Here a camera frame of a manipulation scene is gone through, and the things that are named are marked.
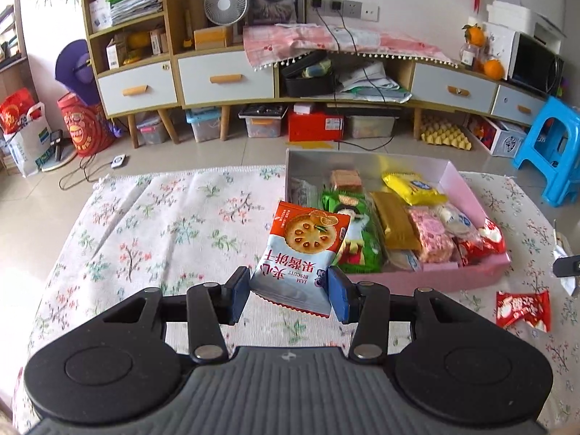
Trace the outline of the pink marshmallow crisp packet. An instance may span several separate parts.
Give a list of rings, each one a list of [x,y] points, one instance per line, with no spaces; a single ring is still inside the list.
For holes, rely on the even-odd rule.
[[[411,207],[407,214],[420,243],[419,260],[422,263],[449,262],[455,245],[439,218],[426,207]]]

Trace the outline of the cream white wafer packet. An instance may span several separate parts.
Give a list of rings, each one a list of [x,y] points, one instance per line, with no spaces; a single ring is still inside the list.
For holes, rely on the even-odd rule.
[[[579,297],[579,255],[573,254],[567,238],[556,228],[556,221],[552,222],[554,233],[554,263],[552,274],[560,281],[560,285],[572,298]]]

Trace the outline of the orange fruit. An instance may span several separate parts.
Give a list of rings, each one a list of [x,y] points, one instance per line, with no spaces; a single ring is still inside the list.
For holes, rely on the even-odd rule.
[[[483,73],[491,80],[502,80],[504,78],[504,68],[497,59],[489,59],[483,63]]]
[[[467,44],[482,48],[486,44],[486,36],[483,29],[478,25],[465,25],[464,38]]]

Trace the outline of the clear wafer block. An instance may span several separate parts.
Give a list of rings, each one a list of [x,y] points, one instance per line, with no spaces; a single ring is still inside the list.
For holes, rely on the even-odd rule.
[[[330,174],[330,188],[333,191],[349,191],[360,194],[363,181],[356,170],[333,170]]]

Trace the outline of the red white candy packet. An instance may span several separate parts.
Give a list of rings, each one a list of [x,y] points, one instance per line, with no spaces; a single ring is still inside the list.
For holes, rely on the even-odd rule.
[[[486,217],[485,223],[476,232],[463,238],[455,238],[454,241],[463,266],[473,265],[488,256],[506,252],[503,233],[489,217]]]

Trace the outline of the yellow egg tray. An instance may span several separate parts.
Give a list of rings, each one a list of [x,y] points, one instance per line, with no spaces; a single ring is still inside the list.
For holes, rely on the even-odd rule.
[[[422,118],[420,139],[426,144],[444,145],[470,151],[472,142],[459,126],[435,115]]]

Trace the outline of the green snack packet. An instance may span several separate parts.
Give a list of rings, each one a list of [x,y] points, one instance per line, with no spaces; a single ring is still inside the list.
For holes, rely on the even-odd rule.
[[[343,244],[333,264],[347,274],[380,272],[384,256],[367,198],[359,192],[323,191],[320,203],[324,211],[350,218]]]

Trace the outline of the silver grey wafer packet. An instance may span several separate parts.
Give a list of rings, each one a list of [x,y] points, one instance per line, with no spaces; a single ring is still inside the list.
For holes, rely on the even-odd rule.
[[[292,178],[290,180],[291,202],[304,207],[319,208],[319,189],[301,179]]]

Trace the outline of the white long bread packet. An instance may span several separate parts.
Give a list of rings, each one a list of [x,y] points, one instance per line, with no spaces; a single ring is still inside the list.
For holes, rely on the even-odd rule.
[[[481,236],[467,215],[451,203],[437,205],[436,217],[452,237],[464,241],[478,241]]]

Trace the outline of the blue plastic stool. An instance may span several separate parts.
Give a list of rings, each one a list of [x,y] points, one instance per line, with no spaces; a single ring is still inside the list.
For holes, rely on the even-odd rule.
[[[552,207],[579,197],[579,111],[549,97],[520,145],[512,165],[525,162],[546,179],[543,200]]]

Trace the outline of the white orange jam biscuit packet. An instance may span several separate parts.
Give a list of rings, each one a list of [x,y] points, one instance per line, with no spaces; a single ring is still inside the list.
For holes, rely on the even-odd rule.
[[[276,305],[329,316],[326,273],[350,222],[345,214],[279,202],[250,281],[252,291]]]

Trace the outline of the red snack packet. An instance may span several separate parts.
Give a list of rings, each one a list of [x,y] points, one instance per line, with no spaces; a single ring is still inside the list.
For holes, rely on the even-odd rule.
[[[551,300],[548,290],[533,294],[497,292],[496,304],[497,326],[507,328],[523,321],[542,332],[551,332]]]

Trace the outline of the small white blue packet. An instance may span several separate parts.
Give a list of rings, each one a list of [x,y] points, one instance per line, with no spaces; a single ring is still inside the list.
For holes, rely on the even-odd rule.
[[[423,265],[412,250],[409,249],[387,249],[386,269],[391,272],[421,272]]]

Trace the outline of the gold biscuit packet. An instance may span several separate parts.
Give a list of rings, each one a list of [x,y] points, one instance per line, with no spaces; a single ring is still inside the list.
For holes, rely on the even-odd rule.
[[[386,191],[371,191],[370,198],[380,219],[384,247],[386,249],[409,249],[417,252],[420,243],[415,235],[407,209],[398,195]]]

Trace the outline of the yellow cracker packet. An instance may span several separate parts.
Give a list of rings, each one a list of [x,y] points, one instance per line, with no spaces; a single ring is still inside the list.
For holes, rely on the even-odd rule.
[[[407,205],[435,206],[448,201],[446,194],[426,183],[418,174],[384,173],[381,178]]]

